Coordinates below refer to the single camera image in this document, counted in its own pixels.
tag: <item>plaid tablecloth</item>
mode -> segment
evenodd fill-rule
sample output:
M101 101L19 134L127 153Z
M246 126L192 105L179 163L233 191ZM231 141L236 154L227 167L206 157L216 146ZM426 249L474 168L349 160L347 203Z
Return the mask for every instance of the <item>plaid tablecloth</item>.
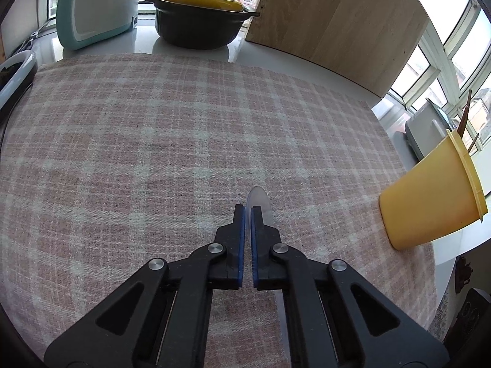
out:
M378 196L404 169L364 102L257 67L161 55L40 68L0 163L0 301L47 345L152 257L213 240L254 185L284 242L346 260L427 327L430 244L392 249ZM271 292L216 291L207 366L287 366Z

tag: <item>white countertop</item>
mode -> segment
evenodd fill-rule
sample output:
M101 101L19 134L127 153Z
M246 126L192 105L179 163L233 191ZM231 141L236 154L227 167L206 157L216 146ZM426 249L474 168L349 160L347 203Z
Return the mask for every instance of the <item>white countertop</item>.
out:
M409 115L397 102L391 102L386 98L381 100L365 88L315 63L262 45L248 43L244 41L244 34L241 31L237 38L228 46L217 50L189 50L172 46L160 39L155 31L154 19L149 16L147 19L139 18L138 26L132 31L100 41L78 51L64 50L58 41L56 32L47 32L34 42L33 51L36 53L39 65L77 55L143 52L196 56L224 62L235 62L246 66L258 66L278 73L284 73L285 75L328 87L350 97L365 100L391 138L406 169L411 169L417 163L416 157L404 138L404 123L409 118ZM489 231L486 232L485 227L490 227ZM443 297L445 292L456 256L463 253L462 250L470 250L490 237L491 219L489 219L487 226L483 227L480 223L474 223L463 230L433 241L436 292L439 299Z

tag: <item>yellow plastic cup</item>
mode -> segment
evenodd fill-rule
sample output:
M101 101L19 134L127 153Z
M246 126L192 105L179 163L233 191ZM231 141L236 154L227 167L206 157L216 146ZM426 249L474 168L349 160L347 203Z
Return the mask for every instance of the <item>yellow plastic cup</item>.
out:
M380 211L397 250L441 238L488 212L472 159L456 131L382 191Z

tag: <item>metal pivot bolt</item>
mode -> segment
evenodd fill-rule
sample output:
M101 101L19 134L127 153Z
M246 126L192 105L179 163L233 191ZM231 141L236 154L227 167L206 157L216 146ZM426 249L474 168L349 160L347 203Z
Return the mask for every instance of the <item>metal pivot bolt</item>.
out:
M273 251L276 253L286 253L288 252L288 245L284 243L275 243L273 245Z
M208 245L208 252L210 253L220 253L223 250L221 243L211 243Z
M332 261L331 267L335 271L344 271L344 270L346 270L347 265L346 265L346 262L338 259L338 260Z
M162 259L151 259L148 262L148 266L151 270L160 270L164 266L164 261Z

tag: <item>white appliance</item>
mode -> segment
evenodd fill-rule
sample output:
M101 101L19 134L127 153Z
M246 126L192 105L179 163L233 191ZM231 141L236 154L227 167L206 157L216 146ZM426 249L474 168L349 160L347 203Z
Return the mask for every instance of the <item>white appliance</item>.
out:
M0 63L0 71L11 71L8 82L0 88L0 123L32 84L37 71L36 56L31 50L21 51Z
M426 98L425 104L406 121L406 136L416 157L422 160L447 136L446 129L455 128L446 113Z
M58 39L77 50L133 29L137 15L138 0L58 0Z

